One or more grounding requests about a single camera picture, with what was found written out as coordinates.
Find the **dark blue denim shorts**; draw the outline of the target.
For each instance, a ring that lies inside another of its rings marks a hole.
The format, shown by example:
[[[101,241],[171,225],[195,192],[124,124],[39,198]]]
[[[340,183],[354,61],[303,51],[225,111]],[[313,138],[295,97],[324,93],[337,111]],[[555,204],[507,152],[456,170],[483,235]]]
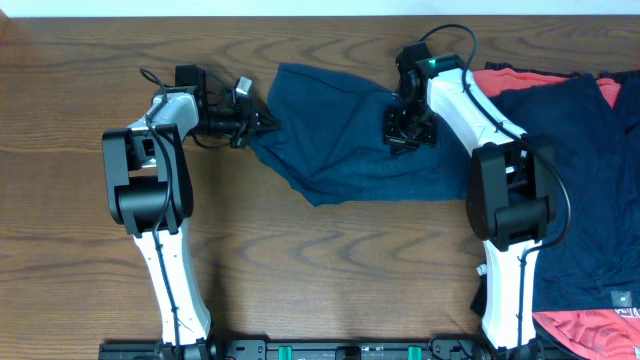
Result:
[[[390,90],[349,73],[282,64],[268,94],[281,129],[254,136],[257,158],[314,206],[466,197],[470,157],[446,123],[433,147],[391,153],[383,116]]]

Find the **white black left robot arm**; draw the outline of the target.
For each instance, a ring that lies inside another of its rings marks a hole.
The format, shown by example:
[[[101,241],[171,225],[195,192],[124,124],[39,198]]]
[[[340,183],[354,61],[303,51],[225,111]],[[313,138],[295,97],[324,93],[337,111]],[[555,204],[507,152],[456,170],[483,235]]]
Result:
[[[282,123],[249,90],[227,91],[228,108],[206,105],[196,86],[161,87],[149,110],[126,128],[106,131],[102,151],[109,211],[142,253],[163,324],[162,343],[184,349],[204,342],[212,320],[196,283],[188,228],[194,195],[184,139],[226,137],[233,148]]]

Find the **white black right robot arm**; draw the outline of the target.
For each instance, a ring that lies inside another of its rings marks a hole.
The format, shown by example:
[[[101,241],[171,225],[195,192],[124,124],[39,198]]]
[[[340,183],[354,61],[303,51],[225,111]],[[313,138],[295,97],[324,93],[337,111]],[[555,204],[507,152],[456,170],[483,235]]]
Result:
[[[537,256],[556,209],[555,181],[535,156],[547,141],[511,122],[477,86],[458,55],[402,53],[395,60],[397,106],[384,115],[384,142],[394,155],[434,146],[446,124],[470,156],[466,213],[486,254],[486,351],[503,359],[535,358],[532,319]]]

